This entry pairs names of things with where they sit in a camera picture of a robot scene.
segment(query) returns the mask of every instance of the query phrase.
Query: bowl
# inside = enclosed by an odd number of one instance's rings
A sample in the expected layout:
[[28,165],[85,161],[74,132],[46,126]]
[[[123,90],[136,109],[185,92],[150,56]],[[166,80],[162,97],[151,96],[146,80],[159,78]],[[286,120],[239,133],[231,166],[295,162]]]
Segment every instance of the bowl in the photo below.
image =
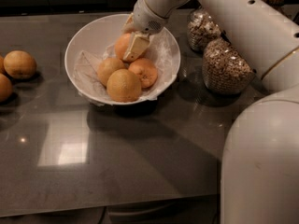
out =
[[[84,56],[84,59],[90,59],[89,61],[94,63],[103,60],[109,50],[113,50],[114,43],[120,37],[122,26],[128,17],[129,14],[116,14],[92,21],[72,37],[66,48],[64,65],[69,79],[78,93],[95,105],[132,105],[147,100],[156,100],[176,80],[180,66],[180,50],[177,40],[166,28],[163,28],[159,34],[150,37],[151,49],[149,48],[149,53],[147,52],[145,57],[148,56],[159,64],[157,67],[158,79],[151,88],[143,90],[138,100],[126,103],[111,100],[105,87],[96,80],[94,66],[92,70],[86,65],[85,68],[89,69],[88,74],[83,74],[84,76],[81,74],[82,71],[78,64],[82,57]],[[87,78],[84,80],[85,83],[79,80],[79,77]]]

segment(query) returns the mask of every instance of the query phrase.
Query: bowl rim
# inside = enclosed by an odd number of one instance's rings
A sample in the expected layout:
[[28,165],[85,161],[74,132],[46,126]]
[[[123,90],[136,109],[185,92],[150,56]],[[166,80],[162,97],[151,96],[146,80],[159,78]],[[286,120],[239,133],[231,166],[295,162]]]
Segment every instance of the bowl rim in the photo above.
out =
[[74,40],[77,38],[77,36],[82,33],[83,30],[85,30],[88,26],[90,26],[91,24],[93,23],[97,23],[99,21],[102,21],[102,20],[106,20],[106,19],[110,19],[112,17],[124,17],[124,18],[128,18],[130,14],[127,14],[127,13],[121,13],[121,14],[113,14],[113,15],[107,15],[107,16],[104,16],[104,17],[101,17],[99,19],[96,19],[94,21],[91,21],[87,24],[85,24],[84,26],[82,26],[74,35],[73,37],[70,39],[70,41],[68,42],[67,44],[67,47],[66,47],[66,50],[65,50],[65,54],[64,54],[64,68],[65,68],[65,71],[67,73],[67,76],[68,78],[70,79],[70,81],[72,82],[72,84],[75,86],[75,88],[78,90],[78,94],[85,97],[89,102],[95,104],[95,105],[134,105],[134,104],[138,104],[138,103],[142,103],[142,102],[145,102],[145,101],[151,101],[151,100],[156,100],[157,97],[163,93],[177,78],[177,75],[178,75],[178,70],[180,68],[180,63],[181,63],[181,54],[180,54],[180,48],[179,48],[179,45],[178,45],[178,42],[176,40],[176,38],[172,35],[172,33],[164,27],[164,30],[167,32],[167,34],[171,37],[171,40],[174,41],[174,45],[172,46],[175,46],[175,50],[178,52],[178,55],[177,55],[177,60],[178,60],[178,67],[176,70],[174,70],[174,74],[176,74],[175,76],[172,76],[172,78],[164,85],[164,88],[163,89],[160,89],[159,91],[157,91],[155,93],[155,95],[151,98],[148,98],[148,99],[138,99],[136,101],[133,101],[133,102],[116,102],[116,101],[109,101],[109,103],[107,102],[107,100],[102,100],[102,99],[99,99],[98,97],[94,97],[88,93],[86,93],[84,90],[82,90],[75,82],[75,80],[72,78],[72,71],[70,71],[70,67],[68,67],[67,65],[67,58],[69,56],[69,50],[70,50],[70,47],[72,46]]

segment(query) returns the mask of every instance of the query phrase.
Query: peeled orange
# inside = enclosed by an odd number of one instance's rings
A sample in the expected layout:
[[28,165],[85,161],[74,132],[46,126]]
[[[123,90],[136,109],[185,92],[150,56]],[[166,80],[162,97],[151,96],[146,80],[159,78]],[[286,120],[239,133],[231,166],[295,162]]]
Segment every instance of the peeled orange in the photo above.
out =
[[13,50],[4,58],[4,68],[13,78],[27,79],[36,73],[36,60],[26,51]]
[[114,44],[115,54],[121,60],[123,60],[125,51],[129,48],[130,37],[130,33],[122,34]]
[[0,73],[1,74],[4,74],[6,72],[6,70],[4,68],[3,60],[4,60],[4,58],[2,56],[0,56]]
[[113,72],[119,69],[125,69],[125,65],[119,58],[108,57],[104,59],[98,66],[97,76],[100,82],[106,86],[108,79],[112,75]]
[[114,101],[136,101],[141,91],[141,83],[138,76],[127,69],[115,71],[107,82],[107,93]]
[[9,78],[0,74],[0,103],[4,102],[12,94],[12,84]]
[[157,67],[148,58],[138,58],[130,63],[129,71],[132,71],[139,77],[142,88],[152,86],[158,78]]

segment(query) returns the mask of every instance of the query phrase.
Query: cable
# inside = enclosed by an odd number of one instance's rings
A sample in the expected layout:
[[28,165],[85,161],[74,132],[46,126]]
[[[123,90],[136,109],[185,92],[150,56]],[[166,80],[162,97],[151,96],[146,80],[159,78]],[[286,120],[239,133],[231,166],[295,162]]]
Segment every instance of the cable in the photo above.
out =
[[102,222],[103,222],[103,220],[104,220],[104,218],[105,218],[106,210],[107,210],[107,207],[104,206],[104,207],[103,207],[102,214],[101,214],[100,219],[99,219],[99,221],[97,222],[97,224],[102,224]]

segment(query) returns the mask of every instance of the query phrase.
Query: table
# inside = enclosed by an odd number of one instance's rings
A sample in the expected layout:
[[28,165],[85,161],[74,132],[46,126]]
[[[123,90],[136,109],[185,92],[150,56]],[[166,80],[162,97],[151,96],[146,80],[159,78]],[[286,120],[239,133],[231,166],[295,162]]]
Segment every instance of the table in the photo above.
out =
[[112,13],[0,18],[0,54],[26,50],[38,66],[0,105],[0,217],[220,193],[225,137],[267,92],[256,79],[234,97],[206,89],[189,13],[176,10],[167,25],[178,80],[157,101],[126,107],[89,104],[64,69],[72,36]]

